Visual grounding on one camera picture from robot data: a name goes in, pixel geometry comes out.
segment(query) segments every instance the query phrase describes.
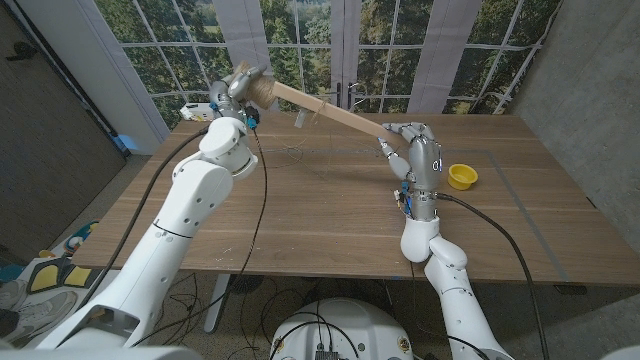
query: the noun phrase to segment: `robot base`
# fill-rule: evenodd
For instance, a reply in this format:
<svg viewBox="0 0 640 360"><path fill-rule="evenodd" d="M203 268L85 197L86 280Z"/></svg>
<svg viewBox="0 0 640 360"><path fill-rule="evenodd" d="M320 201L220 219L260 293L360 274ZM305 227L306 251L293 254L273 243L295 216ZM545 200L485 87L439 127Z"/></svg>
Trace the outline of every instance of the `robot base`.
<svg viewBox="0 0 640 360"><path fill-rule="evenodd" d="M363 301L348 298L332 298L309 304L296 313L316 313L318 310L327 323L342 329L353 342L358 356L349 340L335 328L329 327L333 338L333 353L329 349L327 326L310 324L289 334L280 344L274 359L393 359L411 360L413 352L409 337L398 322L384 311ZM278 345L289 330L308 321L318 321L315 315L294 314L285 320L276 331L273 347Z"/></svg>

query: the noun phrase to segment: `trees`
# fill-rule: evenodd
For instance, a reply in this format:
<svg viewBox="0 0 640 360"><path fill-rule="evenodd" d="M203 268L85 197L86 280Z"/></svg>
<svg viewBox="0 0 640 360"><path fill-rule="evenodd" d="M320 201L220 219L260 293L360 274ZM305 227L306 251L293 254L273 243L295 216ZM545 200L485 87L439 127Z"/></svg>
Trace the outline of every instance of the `trees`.
<svg viewBox="0 0 640 360"><path fill-rule="evenodd" d="M535 43L544 33L558 1L525 0L507 44L528 46ZM196 42L224 43L210 1L176 0L186 27L182 25L171 0L138 2L158 41L185 43L185 46L125 48L149 93L179 91L178 84L184 90L206 91L202 70L209 80L220 79L232 71L226 48L197 47L194 52L188 43L189 37ZM518 0L484 0L468 42L480 46L502 44L517 3ZM96 4L120 42L152 41L130 0L96 0ZM400 0L394 45L422 45L432 5L433 0ZM275 78L310 94L331 92L331 50L305 47L305 44L331 43L331 1L260 0L260 6ZM363 0L359 34L361 45L392 44L395 8L396 0ZM297 11L298 33L294 11ZM302 45L300 50L291 46L298 41ZM203 69L197 62L196 54ZM487 92L507 92L528 54L528 49L465 49L450 96L476 97L480 100L475 106L468 100L448 101L444 111L460 113L474 108L476 112L493 112L495 108L492 106L497 105L499 99L486 95ZM173 69L178 83L174 81L162 55ZM381 101L384 101L382 110L385 112L405 111L420 55L419 48L359 49L358 81L362 85L358 87L358 92L385 99L366 100L357 106L358 111L378 112ZM494 64L495 72L488 79ZM511 96L517 92L520 81L517 80ZM401 98L388 98L388 95ZM188 98L204 99L196 94L188 94ZM178 106L179 101L173 96L163 100L154 98L154 101L167 124L173 124L177 117L174 110L181 106ZM296 109L286 102L281 102L280 107L285 111Z"/></svg>
<svg viewBox="0 0 640 360"><path fill-rule="evenodd" d="M177 0L180 13L194 41L224 43L211 3L196 0ZM158 41L187 42L187 33L170 0L139 0L140 7ZM130 0L96 0L102 16L118 41L151 42L151 36ZM184 90L207 91L205 78L198 65L194 50L187 46L126 47L136 72L150 94L178 91L169 68L162 59L163 52L180 86ZM210 81L218 80L233 71L226 48L196 48L202 66ZM189 95L190 101L202 100L198 94ZM154 103L167 126L172 129L180 120L178 110L184 105L182 96L155 97Z"/></svg>

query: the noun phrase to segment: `robot finger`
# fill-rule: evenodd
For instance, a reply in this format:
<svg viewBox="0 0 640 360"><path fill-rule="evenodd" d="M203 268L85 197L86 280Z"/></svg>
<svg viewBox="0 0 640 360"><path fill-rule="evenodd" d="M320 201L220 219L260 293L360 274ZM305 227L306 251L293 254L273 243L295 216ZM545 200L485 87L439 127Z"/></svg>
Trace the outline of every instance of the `robot finger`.
<svg viewBox="0 0 640 360"><path fill-rule="evenodd" d="M403 131L403 128L406 127L407 125L410 125L408 123L384 123L382 124L382 127L384 127L385 129L396 133L396 134L401 134Z"/></svg>
<svg viewBox="0 0 640 360"><path fill-rule="evenodd" d="M402 128L402 132L400 133L400 135L402 135L402 137L404 137L405 140L407 140L408 142L411 142L413 141L413 139L415 139L416 137L420 137L420 135L422 134L418 129L414 128L411 124L408 124L407 126Z"/></svg>
<svg viewBox="0 0 640 360"><path fill-rule="evenodd" d="M418 123L418 122L412 122L411 127L416 129L420 133L420 135L426 137L427 139L435 140L435 136L433 135L433 132L431 131L431 128L429 127L429 125Z"/></svg>
<svg viewBox="0 0 640 360"><path fill-rule="evenodd" d="M409 163L398 156L398 154L393 151L391 146L387 144L387 141L382 138L378 138L380 141L380 147L382 148L382 152L389 159L389 166L391 166L391 171L401 180L405 180L407 178L407 174L411 171L411 166Z"/></svg>

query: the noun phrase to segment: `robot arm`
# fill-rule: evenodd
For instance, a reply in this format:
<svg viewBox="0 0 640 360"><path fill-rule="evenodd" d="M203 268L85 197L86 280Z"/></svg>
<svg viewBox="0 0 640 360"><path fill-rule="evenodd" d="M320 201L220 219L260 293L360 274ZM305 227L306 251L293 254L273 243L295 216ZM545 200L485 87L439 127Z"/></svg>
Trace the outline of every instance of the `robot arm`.
<svg viewBox="0 0 640 360"><path fill-rule="evenodd" d="M261 71L253 68L235 76L224 93L218 91L220 83L226 83L214 83L211 106L229 116L214 120L199 151L175 167L160 212L117 277L53 330L38 349L129 347L152 331L200 225L229 196L234 181L257 166L258 158L248 147L247 109L238 101L243 100L248 81Z"/></svg>
<svg viewBox="0 0 640 360"><path fill-rule="evenodd" d="M495 340L471 289L466 254L440 235L434 191L440 180L442 158L433 132L429 126L419 123L383 126L402 135L410 144L407 162L384 139L379 139L392 171L408 183L403 185L409 211L400 241L402 253L412 262L429 259L424 271L440 297L449 336L473 344L490 359L512 359ZM475 350L461 342L449 340L449 345L454 360L480 358Z"/></svg>

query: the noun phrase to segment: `shoe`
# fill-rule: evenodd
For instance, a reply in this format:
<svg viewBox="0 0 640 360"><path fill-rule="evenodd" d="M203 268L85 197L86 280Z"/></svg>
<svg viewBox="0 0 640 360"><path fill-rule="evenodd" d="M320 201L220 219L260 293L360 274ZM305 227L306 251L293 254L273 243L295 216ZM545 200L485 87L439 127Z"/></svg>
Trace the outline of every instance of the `shoe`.
<svg viewBox="0 0 640 360"><path fill-rule="evenodd" d="M0 288L0 309L17 310L27 297L27 282L10 281Z"/></svg>
<svg viewBox="0 0 640 360"><path fill-rule="evenodd" d="M75 292L65 291L39 304L22 307L18 310L18 326L4 340L14 342L48 331L64 319L77 299L78 295Z"/></svg>

